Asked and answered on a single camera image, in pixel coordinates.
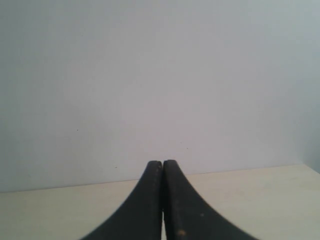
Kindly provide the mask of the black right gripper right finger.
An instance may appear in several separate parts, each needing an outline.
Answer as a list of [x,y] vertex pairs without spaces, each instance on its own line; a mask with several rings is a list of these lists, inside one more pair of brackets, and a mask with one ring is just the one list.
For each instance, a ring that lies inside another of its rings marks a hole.
[[177,161],[164,161],[162,186],[168,240],[255,239],[215,211],[191,185]]

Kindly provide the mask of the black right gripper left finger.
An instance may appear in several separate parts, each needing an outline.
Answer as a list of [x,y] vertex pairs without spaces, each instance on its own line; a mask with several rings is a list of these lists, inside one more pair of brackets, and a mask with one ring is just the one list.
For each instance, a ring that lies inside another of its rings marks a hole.
[[162,163],[149,161],[135,188],[121,206],[83,239],[160,240],[162,176]]

